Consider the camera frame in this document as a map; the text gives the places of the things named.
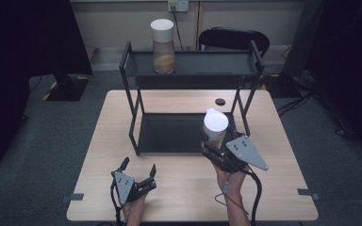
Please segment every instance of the jar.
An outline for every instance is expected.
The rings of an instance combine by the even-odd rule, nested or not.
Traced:
[[[175,70],[173,22],[158,19],[151,22],[151,27],[155,71],[157,73],[172,73]]]

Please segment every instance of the electrical socket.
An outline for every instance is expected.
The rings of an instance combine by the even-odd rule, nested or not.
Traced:
[[[175,11],[188,11],[189,10],[189,1],[188,0],[168,0],[167,1],[167,10],[172,11],[174,7]]]

